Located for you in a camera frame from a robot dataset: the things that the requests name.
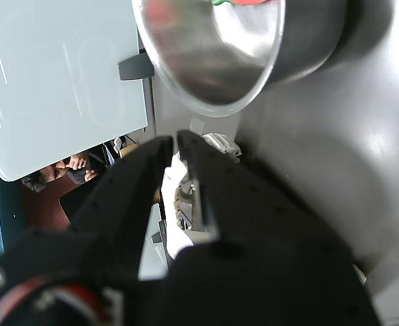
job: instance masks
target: white surface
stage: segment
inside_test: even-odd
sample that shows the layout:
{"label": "white surface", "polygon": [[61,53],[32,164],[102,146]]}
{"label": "white surface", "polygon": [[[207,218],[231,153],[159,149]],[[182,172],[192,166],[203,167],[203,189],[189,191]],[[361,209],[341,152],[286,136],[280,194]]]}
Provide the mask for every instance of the white surface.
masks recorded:
{"label": "white surface", "polygon": [[143,128],[130,1],[0,1],[0,177],[13,181]]}
{"label": "white surface", "polygon": [[139,266],[139,280],[156,280],[166,276],[167,261],[162,243],[152,243],[152,236],[160,231],[160,207],[155,204],[151,208],[148,228]]}
{"label": "white surface", "polygon": [[186,173],[186,166],[178,158],[178,155],[174,155],[172,156],[172,165],[164,171],[161,185],[164,214],[166,215],[167,252],[173,259],[182,249],[193,245],[187,234],[177,225],[175,206],[173,204],[179,182]]}

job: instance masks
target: cable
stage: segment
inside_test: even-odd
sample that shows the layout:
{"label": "cable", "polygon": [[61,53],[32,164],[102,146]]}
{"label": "cable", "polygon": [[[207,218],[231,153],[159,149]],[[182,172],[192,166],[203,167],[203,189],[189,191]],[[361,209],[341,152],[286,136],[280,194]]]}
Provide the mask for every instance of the cable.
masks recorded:
{"label": "cable", "polygon": [[128,139],[130,139],[134,144],[137,144],[135,141],[134,141],[134,139],[132,139],[131,137],[129,137],[128,135],[124,135],[126,138],[128,138]]}

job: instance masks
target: red object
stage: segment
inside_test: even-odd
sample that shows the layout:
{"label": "red object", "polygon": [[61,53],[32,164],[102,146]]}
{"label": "red object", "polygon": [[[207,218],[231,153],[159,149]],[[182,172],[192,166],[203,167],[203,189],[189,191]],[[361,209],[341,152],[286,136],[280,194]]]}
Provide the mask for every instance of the red object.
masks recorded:
{"label": "red object", "polygon": [[267,0],[231,0],[231,2],[236,3],[237,5],[257,5],[266,1]]}

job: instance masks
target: green object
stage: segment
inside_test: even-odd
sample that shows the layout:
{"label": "green object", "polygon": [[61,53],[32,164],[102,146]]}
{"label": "green object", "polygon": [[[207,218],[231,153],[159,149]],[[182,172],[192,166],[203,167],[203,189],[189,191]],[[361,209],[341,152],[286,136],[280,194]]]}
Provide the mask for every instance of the green object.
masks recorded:
{"label": "green object", "polygon": [[213,5],[221,5],[223,4],[223,2],[233,3],[231,0],[211,0],[211,3]]}

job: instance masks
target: person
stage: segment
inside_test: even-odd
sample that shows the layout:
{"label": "person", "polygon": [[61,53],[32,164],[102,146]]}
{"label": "person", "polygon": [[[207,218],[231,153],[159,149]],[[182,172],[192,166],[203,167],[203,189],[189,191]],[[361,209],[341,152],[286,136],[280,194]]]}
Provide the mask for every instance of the person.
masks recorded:
{"label": "person", "polygon": [[66,174],[77,185],[88,182],[105,170],[103,160],[98,157],[94,149],[95,147],[72,155],[70,158],[26,175],[21,178],[22,184],[34,192],[40,192],[49,182],[60,179]]}

